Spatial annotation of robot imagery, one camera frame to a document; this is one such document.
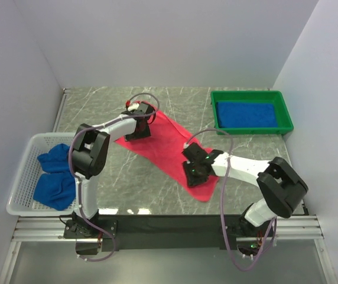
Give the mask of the pink towel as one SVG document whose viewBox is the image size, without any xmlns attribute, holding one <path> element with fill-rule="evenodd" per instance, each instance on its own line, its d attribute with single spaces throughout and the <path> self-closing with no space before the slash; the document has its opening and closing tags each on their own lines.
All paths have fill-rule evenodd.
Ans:
<svg viewBox="0 0 338 284">
<path fill-rule="evenodd" d="M 196 200 L 207 202 L 213 195 L 218 178 L 211 176 L 202 185 L 193 188 L 187 186 L 183 169 L 184 143 L 192 136 L 182 125 L 167 117 L 162 111 L 156 113 L 156 118 L 149 126 L 151 135 L 147 138 L 126 141 L 116 140 L 120 146 L 147 158 L 165 174 L 176 180 Z"/>
</svg>

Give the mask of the large blue towel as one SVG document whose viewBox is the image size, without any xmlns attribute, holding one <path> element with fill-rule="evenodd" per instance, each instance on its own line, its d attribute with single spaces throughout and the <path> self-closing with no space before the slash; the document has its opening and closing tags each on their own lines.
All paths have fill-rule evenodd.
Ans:
<svg viewBox="0 0 338 284">
<path fill-rule="evenodd" d="M 219 102 L 217 119 L 222 128 L 276 128 L 275 108 L 270 103 Z"/>
</svg>

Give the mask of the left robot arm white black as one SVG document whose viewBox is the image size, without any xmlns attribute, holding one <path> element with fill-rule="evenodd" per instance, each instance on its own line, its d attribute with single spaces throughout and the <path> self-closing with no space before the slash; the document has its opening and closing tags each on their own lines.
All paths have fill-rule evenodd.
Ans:
<svg viewBox="0 0 338 284">
<path fill-rule="evenodd" d="M 129 141 L 149 137 L 150 118 L 155 118 L 155 108 L 147 102 L 134 102 L 113 120 L 78 127 L 68 158 L 76 183 L 77 207 L 74 211 L 82 217 L 77 229 L 84 237 L 94 237 L 99 230 L 99 223 L 92 219 L 98 213 L 97 178 L 105 167 L 110 143 L 119 138 Z"/>
</svg>

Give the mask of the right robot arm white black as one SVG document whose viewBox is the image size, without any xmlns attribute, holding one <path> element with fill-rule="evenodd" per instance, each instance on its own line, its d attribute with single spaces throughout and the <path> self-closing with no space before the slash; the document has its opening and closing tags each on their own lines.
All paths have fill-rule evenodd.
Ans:
<svg viewBox="0 0 338 284">
<path fill-rule="evenodd" d="M 197 143 L 186 144 L 182 152 L 187 186 L 204 185 L 211 176 L 241 180 L 258 187 L 262 199 L 248 206 L 239 217 L 238 230 L 253 236 L 275 217 L 289 218 L 308 192 L 308 186 L 282 157 L 252 160 L 225 151 L 207 153 Z"/>
</svg>

